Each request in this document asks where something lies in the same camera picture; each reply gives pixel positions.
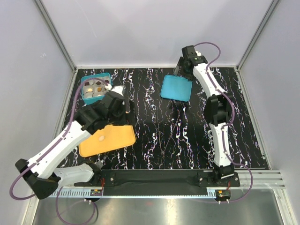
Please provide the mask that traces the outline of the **metal tongs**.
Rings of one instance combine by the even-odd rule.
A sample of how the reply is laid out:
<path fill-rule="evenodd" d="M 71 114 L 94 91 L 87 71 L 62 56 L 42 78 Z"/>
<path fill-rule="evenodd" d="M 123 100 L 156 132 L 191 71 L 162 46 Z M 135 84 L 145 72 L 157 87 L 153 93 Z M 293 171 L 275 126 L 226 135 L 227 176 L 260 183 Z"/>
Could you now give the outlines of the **metal tongs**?
<path fill-rule="evenodd" d="M 158 144 L 161 155 L 165 154 L 169 141 L 179 123 L 183 103 L 169 101 L 162 115 L 157 114 Z"/>

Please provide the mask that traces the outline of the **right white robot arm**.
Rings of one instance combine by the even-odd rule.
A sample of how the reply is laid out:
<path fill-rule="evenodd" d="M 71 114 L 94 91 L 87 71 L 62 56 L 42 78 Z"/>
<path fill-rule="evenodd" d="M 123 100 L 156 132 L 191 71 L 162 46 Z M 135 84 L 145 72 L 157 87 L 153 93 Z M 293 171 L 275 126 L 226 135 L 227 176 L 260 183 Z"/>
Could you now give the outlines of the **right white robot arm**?
<path fill-rule="evenodd" d="M 231 97 L 215 79 L 206 58 L 196 51 L 193 45 L 182 48 L 182 56 L 174 74 L 180 74 L 190 81 L 197 80 L 206 94 L 203 114 L 212 131 L 215 151 L 214 168 L 210 178 L 215 184 L 223 186 L 234 175 L 228 139 L 228 127 L 235 116 Z"/>

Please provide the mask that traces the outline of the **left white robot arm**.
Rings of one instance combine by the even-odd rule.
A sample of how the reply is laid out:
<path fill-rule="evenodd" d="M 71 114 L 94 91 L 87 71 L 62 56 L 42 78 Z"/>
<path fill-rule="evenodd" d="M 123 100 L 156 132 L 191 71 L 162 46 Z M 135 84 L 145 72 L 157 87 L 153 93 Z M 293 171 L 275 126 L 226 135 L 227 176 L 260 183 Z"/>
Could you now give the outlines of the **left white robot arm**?
<path fill-rule="evenodd" d="M 39 200 L 66 185 L 97 185 L 101 181 L 97 164 L 83 163 L 65 169 L 57 166 L 76 146 L 105 126 L 127 124 L 129 107 L 124 87 L 113 87 L 102 100 L 78 110 L 68 126 L 40 153 L 28 160 L 19 159 L 15 164 L 19 178 L 26 181 Z"/>

